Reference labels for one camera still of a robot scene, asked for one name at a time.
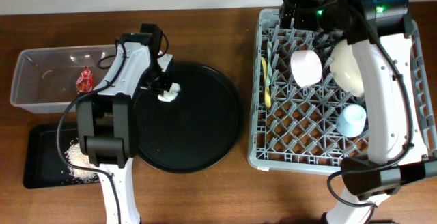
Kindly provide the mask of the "red snack wrapper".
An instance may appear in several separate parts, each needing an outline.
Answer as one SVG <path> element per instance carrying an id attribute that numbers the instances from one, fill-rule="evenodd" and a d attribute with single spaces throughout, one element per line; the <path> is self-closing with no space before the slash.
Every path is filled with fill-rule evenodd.
<path id="1" fill-rule="evenodd" d="M 77 93 L 91 92 L 94 88 L 94 75 L 88 66 L 80 73 L 79 78 L 76 80 Z"/>

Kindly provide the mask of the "pink cup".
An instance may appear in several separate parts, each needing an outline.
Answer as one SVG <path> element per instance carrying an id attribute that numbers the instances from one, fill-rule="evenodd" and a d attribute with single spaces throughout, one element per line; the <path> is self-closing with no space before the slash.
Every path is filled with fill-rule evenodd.
<path id="1" fill-rule="evenodd" d="M 308 88 L 322 79 L 322 62 L 312 50 L 294 51 L 290 57 L 290 69 L 301 88 Z"/>

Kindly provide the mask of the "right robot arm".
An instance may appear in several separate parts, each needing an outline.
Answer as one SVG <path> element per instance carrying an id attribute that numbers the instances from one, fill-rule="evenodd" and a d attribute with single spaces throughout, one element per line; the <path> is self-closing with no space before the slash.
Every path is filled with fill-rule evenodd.
<path id="1" fill-rule="evenodd" d="M 365 154 L 347 157 L 344 190 L 322 223 L 368 223 L 402 187 L 436 176 L 417 117 L 411 71 L 414 22 L 409 0 L 282 0 L 294 28 L 342 31 L 361 73 L 369 124 Z"/>

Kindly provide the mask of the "yellow plastic knife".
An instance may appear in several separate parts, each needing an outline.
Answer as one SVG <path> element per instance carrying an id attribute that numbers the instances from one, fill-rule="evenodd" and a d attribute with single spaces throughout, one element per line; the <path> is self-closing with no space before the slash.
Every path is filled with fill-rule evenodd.
<path id="1" fill-rule="evenodd" d="M 264 102 L 266 108 L 269 109 L 272 106 L 272 103 L 270 97 L 270 90 L 268 86 L 268 64 L 266 63 L 266 60 L 263 57 L 260 57 L 260 59 L 263 68 L 263 76 L 264 76 Z"/>

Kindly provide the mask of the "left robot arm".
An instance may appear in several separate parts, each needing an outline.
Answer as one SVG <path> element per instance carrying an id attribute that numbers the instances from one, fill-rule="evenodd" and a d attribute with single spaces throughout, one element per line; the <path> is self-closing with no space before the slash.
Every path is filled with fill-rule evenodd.
<path id="1" fill-rule="evenodd" d="M 139 144 L 134 102 L 141 91 L 163 102 L 177 97 L 180 86 L 167 74 L 173 57 L 160 49 L 166 39 L 149 23 L 137 33 L 123 33 L 105 77 L 75 105 L 79 147 L 99 178 L 107 223 L 141 222 L 132 182 Z"/>

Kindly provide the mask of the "beige bowl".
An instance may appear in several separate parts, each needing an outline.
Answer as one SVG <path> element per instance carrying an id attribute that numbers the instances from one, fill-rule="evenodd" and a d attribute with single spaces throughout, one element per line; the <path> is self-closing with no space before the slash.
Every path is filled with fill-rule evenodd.
<path id="1" fill-rule="evenodd" d="M 332 62 L 330 72 L 336 84 L 345 92 L 362 98 L 364 96 L 363 81 L 360 70 L 353 56 L 352 46 L 346 40 L 340 41 L 330 54 Z"/>

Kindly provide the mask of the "light blue cup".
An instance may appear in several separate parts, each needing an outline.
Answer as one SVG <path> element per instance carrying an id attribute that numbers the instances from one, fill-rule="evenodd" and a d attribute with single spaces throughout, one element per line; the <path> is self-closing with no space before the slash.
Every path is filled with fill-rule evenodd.
<path id="1" fill-rule="evenodd" d="M 345 137 L 357 137 L 364 130 L 366 118 L 367 114 L 362 106 L 350 104 L 336 120 L 337 131 Z"/>

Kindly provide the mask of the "white tissue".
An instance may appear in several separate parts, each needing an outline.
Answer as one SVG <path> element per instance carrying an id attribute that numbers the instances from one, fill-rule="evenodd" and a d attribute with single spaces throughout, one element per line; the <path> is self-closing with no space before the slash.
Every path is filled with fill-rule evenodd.
<path id="1" fill-rule="evenodd" d="M 178 83 L 172 83 L 169 91 L 164 91 L 162 94 L 159 94 L 158 99 L 161 102 L 172 102 L 177 98 L 180 90 L 180 85 Z"/>

